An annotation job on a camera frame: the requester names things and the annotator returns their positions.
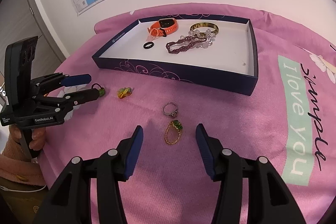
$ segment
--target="bracelet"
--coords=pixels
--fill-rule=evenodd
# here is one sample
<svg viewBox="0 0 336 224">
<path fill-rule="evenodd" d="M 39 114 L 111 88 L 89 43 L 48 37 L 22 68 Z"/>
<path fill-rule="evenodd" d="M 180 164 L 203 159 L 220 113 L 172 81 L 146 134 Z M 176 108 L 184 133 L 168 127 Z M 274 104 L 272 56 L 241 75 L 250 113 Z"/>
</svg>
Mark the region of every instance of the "bracelet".
<svg viewBox="0 0 336 224">
<path fill-rule="evenodd" d="M 208 27 L 208 28 L 214 29 L 214 31 L 212 31 L 212 33 L 215 34 L 215 35 L 217 35 L 218 32 L 219 32 L 218 26 L 216 24 L 209 23 L 209 22 L 196 23 L 196 24 L 194 24 L 190 27 L 190 30 L 193 31 L 193 30 L 201 28 L 201 27 Z M 204 32 L 200 32 L 199 34 L 202 37 L 205 37 L 205 35 L 206 35 L 206 33 L 204 33 Z"/>
<path fill-rule="evenodd" d="M 166 44 L 166 49 L 168 53 L 170 54 L 177 54 L 179 52 L 186 52 L 187 50 L 191 48 L 207 48 L 212 45 L 212 42 L 215 40 L 216 35 L 211 32 L 210 29 L 207 29 L 204 33 L 205 36 L 201 35 L 202 33 L 199 30 L 191 30 L 189 31 L 189 36 L 184 37 L 180 36 L 180 39 L 176 42 L 172 41 Z M 176 44 L 182 44 L 184 43 L 184 46 L 175 48 L 173 50 L 170 49 L 171 46 Z"/>
<path fill-rule="evenodd" d="M 176 42 L 172 41 L 172 42 L 167 43 L 166 44 L 166 49 L 171 54 L 177 54 L 179 52 L 186 52 L 187 50 L 193 48 L 197 43 L 201 43 L 201 42 L 205 42 L 205 41 L 206 41 L 206 38 L 195 40 L 195 37 L 187 36 L 187 37 L 184 37 L 184 38 L 181 38 L 181 39 L 177 40 Z M 173 50 L 170 49 L 170 47 L 172 45 L 181 44 L 181 43 L 184 43 L 184 42 L 190 42 L 190 43 L 188 43 L 188 45 L 186 45 L 186 46 L 175 48 Z"/>
</svg>

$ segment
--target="gold bangle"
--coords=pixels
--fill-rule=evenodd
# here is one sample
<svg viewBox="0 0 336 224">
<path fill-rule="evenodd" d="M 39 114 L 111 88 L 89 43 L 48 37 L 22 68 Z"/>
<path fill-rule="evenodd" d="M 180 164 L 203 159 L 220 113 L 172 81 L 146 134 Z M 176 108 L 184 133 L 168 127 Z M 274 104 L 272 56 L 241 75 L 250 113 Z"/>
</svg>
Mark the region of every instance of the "gold bangle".
<svg viewBox="0 0 336 224">
<path fill-rule="evenodd" d="M 201 28 L 201 27 L 209 27 L 209 28 L 213 28 L 214 30 L 212 31 L 212 33 L 214 33 L 215 35 L 218 34 L 219 32 L 219 28 L 216 24 L 213 24 L 213 23 L 209 23 L 209 22 L 201 22 L 201 23 L 196 23 L 194 25 L 192 25 L 190 27 L 190 30 L 193 31 L 195 29 L 198 29 L 198 28 Z M 204 32 L 200 32 L 199 33 L 201 36 L 205 36 L 205 33 Z"/>
<path fill-rule="evenodd" d="M 178 132 L 178 137 L 175 141 L 173 142 L 169 142 L 168 139 L 167 139 L 167 135 L 168 135 L 168 131 L 170 129 L 170 127 L 173 127 L 177 132 Z M 166 144 L 169 144 L 169 145 L 173 145 L 173 144 L 176 144 L 180 138 L 181 138 L 181 135 L 182 135 L 182 129 L 183 129 L 183 126 L 181 124 L 180 121 L 178 120 L 173 120 L 169 123 L 167 129 L 166 129 L 166 133 L 165 133 L 165 141 L 166 141 Z"/>
</svg>

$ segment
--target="purple beaded bracelet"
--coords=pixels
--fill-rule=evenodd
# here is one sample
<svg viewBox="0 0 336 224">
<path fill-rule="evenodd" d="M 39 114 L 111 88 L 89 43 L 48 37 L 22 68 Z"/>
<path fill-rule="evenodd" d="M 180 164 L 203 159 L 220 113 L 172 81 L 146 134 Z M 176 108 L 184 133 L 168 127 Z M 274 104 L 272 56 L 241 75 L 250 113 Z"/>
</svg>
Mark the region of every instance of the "purple beaded bracelet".
<svg viewBox="0 0 336 224">
<path fill-rule="evenodd" d="M 184 38 L 181 38 L 179 40 L 177 40 L 176 42 L 172 41 L 166 44 L 166 49 L 169 53 L 171 54 L 177 54 L 179 52 L 186 52 L 187 50 L 191 49 L 193 46 L 195 46 L 197 43 L 202 43 L 205 42 L 207 39 L 199 39 L 199 38 L 195 38 L 192 36 L 187 36 Z M 171 46 L 176 45 L 176 44 L 182 44 L 184 42 L 190 42 L 187 46 L 181 46 L 179 48 L 175 48 L 173 50 L 170 49 Z"/>
</svg>

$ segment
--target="gray door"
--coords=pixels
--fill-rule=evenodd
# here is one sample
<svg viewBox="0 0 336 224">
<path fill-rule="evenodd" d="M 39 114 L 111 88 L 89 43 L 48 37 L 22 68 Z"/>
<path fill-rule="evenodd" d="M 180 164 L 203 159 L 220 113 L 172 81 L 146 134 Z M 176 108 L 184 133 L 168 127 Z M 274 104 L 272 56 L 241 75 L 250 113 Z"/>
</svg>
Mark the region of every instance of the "gray door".
<svg viewBox="0 0 336 224">
<path fill-rule="evenodd" d="M 7 45 L 38 36 L 31 77 L 53 73 L 61 64 L 36 23 L 27 0 L 2 0 L 0 3 L 0 72 L 4 74 Z"/>
</svg>

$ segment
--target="black ring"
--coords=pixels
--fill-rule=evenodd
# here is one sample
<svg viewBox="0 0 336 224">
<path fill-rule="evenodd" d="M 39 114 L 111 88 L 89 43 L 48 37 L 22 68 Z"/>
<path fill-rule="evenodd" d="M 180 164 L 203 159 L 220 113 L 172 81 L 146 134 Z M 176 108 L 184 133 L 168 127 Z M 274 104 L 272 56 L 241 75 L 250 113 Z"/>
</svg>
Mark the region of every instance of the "black ring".
<svg viewBox="0 0 336 224">
<path fill-rule="evenodd" d="M 149 49 L 153 46 L 154 46 L 153 42 L 147 42 L 147 43 L 143 44 L 143 48 L 145 48 L 145 49 Z"/>
</svg>

